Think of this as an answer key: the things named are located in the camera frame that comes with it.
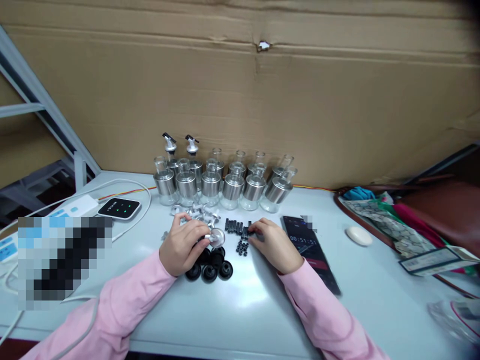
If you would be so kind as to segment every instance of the white mouse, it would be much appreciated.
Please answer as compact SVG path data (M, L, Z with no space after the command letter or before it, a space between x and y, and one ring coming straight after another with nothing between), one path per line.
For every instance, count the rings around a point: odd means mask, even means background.
M367 247L373 242L370 233L361 227L351 226L346 230L346 234L358 245Z

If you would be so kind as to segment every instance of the pink shirt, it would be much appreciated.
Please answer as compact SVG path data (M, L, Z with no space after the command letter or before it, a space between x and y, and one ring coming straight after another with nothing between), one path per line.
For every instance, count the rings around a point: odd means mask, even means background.
M388 359L306 261L297 271L279 277L308 337L327 359ZM93 328L62 359L123 360L129 351L130 334L175 280L156 251L107 281L100 293ZM66 349L88 328L95 301L73 310L58 329L22 359L50 360Z

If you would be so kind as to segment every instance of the teal cloth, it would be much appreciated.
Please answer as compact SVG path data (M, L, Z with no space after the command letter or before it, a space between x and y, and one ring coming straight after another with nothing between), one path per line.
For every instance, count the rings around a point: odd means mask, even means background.
M370 200L375 199L375 195L370 190L364 189L361 186L355 186L352 190L343 194L345 200Z

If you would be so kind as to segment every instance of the bag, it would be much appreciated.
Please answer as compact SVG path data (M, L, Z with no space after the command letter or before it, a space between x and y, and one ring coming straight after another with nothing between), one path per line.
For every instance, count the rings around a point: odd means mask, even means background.
M399 203L409 206L415 215L450 244L463 247L480 257L480 188L458 180L446 180L431 186L367 185L363 188L375 194L384 191L409 191ZM392 238L363 220L340 201L341 194L349 189L351 188L342 188L334 194L335 204L348 217L398 252ZM464 296L478 299L440 275L433 276Z

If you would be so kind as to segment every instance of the cardboard wall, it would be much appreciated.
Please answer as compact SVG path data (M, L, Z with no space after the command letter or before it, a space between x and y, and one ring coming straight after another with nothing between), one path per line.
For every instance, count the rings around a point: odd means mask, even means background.
M400 182L478 139L477 29L449 1L0 3L0 24L104 170L152 173L168 132L295 183ZM260 40L271 43L257 52Z
M0 75L0 107L22 103ZM35 114L0 118L0 189L66 155Z

